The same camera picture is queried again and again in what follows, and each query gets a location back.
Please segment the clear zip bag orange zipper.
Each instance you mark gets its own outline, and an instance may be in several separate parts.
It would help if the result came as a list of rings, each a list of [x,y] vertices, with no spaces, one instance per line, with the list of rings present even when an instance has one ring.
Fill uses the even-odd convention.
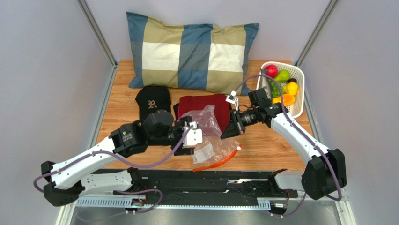
[[[232,159],[242,145],[233,138],[221,139],[222,131],[215,116],[215,106],[192,110],[181,117],[190,116],[203,133],[203,142],[195,147],[192,155],[194,172],[217,168]]]

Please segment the grey toy fish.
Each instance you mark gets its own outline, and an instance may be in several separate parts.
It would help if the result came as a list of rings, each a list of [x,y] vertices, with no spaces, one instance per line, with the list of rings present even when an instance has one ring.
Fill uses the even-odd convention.
[[[261,77],[261,86],[266,91],[268,95],[272,93],[272,87],[270,86],[269,80],[265,77]]]

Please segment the orange yellow mango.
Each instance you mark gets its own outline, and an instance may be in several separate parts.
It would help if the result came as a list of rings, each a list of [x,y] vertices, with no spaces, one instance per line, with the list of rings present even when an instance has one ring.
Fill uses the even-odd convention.
[[[272,103],[283,103],[284,106],[292,105],[296,101],[295,96],[290,94],[283,94],[272,99]]]

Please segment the yellow pear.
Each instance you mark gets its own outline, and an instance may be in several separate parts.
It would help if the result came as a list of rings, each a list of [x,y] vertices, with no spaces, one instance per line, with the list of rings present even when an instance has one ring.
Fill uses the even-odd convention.
[[[290,82],[283,86],[283,93],[295,96],[298,93],[299,86],[295,82]]]

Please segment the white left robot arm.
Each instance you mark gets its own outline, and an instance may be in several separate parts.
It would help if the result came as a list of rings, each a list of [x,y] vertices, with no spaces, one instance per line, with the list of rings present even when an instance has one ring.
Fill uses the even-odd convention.
[[[140,169],[155,164],[128,163],[127,159],[146,151],[149,146],[170,146],[170,156],[192,155],[202,143],[203,133],[190,116],[175,120],[165,110],[151,113],[143,120],[122,125],[87,151],[60,163],[41,164],[43,187],[34,187],[53,206],[64,206],[90,194],[142,195],[145,187]],[[99,173],[102,167],[116,161],[128,164],[119,172]]]

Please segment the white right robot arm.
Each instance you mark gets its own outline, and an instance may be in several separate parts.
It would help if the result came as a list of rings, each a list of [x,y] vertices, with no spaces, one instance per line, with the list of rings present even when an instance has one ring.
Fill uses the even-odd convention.
[[[248,94],[251,107],[244,112],[230,110],[230,119],[221,135],[227,139],[245,134],[246,127],[257,123],[266,124],[280,134],[298,153],[306,165],[304,171],[281,169],[268,176],[276,190],[298,190],[313,200],[329,196],[347,185],[346,163],[343,152],[331,150],[317,141],[281,103],[273,104],[264,89]]]

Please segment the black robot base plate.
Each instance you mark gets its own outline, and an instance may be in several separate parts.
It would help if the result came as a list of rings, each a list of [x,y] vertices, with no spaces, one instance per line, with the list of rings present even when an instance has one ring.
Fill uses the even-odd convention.
[[[144,203],[157,208],[273,208],[299,196],[283,190],[267,171],[201,171],[126,169],[131,178],[128,208]]]

